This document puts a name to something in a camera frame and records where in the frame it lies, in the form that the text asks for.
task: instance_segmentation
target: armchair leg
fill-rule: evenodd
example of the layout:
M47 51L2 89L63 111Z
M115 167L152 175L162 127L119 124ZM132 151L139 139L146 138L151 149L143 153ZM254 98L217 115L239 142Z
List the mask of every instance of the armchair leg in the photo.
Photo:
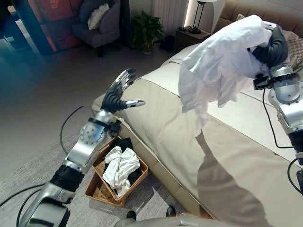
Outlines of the armchair leg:
M109 43L109 45L111 45L112 47L114 47L116 50L121 50L121 47L119 45L117 45L116 43Z
M98 57L104 56L104 46L100 46L96 48Z

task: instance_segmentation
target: nightstand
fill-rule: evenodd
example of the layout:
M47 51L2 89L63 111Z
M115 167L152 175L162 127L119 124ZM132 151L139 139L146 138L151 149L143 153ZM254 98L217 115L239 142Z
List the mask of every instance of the nightstand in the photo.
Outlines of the nightstand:
M210 37L210 33L201 31L200 34L193 34L189 31L177 31L176 32L176 38L174 43L174 51L179 52L183 50L185 47L199 44L203 42L205 39Z

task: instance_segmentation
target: gray carpet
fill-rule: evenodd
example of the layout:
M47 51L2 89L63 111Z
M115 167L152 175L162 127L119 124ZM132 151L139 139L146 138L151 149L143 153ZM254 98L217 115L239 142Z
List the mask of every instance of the gray carpet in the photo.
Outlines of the gray carpet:
M66 148L71 148L76 140L77 136L66 137L64 139ZM64 158L63 151L59 144L56 144L27 162L0 183L0 201L23 188L50 180ZM184 209L151 173L128 196L124 208L90 200L84 196L84 192L92 174L91 169L84 177L72 204L69 205L71 216L67 226L110 227L124 218L129 210L137 212L137 220L164 217L169 205L175 206L177 213L184 212ZM16 226L18 210L31 191L16 196L0 208L1 227Z

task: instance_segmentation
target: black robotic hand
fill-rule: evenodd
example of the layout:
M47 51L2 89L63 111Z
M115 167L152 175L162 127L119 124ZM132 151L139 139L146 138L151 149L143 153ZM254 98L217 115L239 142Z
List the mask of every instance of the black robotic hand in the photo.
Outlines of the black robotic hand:
M272 29L272 36L267 47L258 46L252 54L269 68L283 63L287 59L288 48L281 27Z
M123 71L110 86L105 94L101 109L115 113L130 107L144 105L142 100L123 101L121 100L123 92L134 82L136 69L126 69Z

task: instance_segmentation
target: lamp base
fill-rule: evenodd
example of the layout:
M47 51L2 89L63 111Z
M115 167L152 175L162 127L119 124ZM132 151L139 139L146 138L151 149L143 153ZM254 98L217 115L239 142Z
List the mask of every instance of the lamp base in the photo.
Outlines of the lamp base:
M197 28L196 26L195 27L191 27L188 31L190 33L193 33L193 34L200 34L201 33L201 30L199 28Z

